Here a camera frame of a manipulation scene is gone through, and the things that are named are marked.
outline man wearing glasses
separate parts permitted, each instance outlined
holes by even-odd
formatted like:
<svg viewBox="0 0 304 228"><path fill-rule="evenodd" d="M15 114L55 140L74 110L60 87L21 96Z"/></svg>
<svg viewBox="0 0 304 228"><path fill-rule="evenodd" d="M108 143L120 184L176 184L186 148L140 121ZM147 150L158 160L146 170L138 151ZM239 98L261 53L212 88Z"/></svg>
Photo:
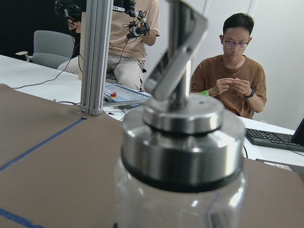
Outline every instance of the man wearing glasses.
<svg viewBox="0 0 304 228"><path fill-rule="evenodd" d="M246 118L251 118L253 111L263 111L267 101L262 66L243 55L253 25L247 14L229 17L219 36L224 54L203 60L191 79L192 92L215 97L226 109Z"/></svg>

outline white wall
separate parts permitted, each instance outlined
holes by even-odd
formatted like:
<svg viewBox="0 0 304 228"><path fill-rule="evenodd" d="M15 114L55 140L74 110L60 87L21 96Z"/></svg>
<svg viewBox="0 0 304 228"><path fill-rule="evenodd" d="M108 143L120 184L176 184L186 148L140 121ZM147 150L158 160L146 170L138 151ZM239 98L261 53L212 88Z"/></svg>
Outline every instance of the white wall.
<svg viewBox="0 0 304 228"><path fill-rule="evenodd" d="M147 76L168 46L169 7L161 6L161 36L147 47ZM266 73L267 103L254 119L296 129L304 118L303 0L185 0L209 21L207 35L193 60L193 69L205 58L222 54L219 35L226 18L237 12L255 20L253 40L245 55L259 62Z"/></svg>

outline neck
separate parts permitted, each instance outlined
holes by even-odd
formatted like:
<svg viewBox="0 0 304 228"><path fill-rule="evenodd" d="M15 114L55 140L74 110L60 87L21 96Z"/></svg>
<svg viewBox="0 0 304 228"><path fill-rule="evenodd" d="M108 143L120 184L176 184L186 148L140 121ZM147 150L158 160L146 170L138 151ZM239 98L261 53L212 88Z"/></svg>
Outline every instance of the neck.
<svg viewBox="0 0 304 228"><path fill-rule="evenodd" d="M228 58L227 56L223 55L223 62L225 67L229 69L237 69L241 67L245 62L245 56L241 55L236 59Z"/></svg>

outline black keyboard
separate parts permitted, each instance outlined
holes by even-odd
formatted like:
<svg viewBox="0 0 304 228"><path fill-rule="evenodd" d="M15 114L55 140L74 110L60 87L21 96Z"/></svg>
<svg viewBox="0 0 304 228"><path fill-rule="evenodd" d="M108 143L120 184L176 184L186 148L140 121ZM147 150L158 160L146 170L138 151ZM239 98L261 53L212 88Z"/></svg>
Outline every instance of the black keyboard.
<svg viewBox="0 0 304 228"><path fill-rule="evenodd" d="M304 146L291 142L292 137L291 134L246 129L246 138L251 144L304 152Z"/></svg>

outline transparent glass container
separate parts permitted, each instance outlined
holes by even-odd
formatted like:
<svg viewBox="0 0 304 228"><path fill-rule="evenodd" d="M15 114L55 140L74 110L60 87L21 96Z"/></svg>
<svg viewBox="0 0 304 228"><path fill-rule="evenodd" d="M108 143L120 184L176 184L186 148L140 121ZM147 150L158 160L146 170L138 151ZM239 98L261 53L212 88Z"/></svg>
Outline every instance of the transparent glass container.
<svg viewBox="0 0 304 228"><path fill-rule="evenodd" d="M165 191L115 168L118 228L237 228L247 186L244 172L227 185L198 193Z"/></svg>

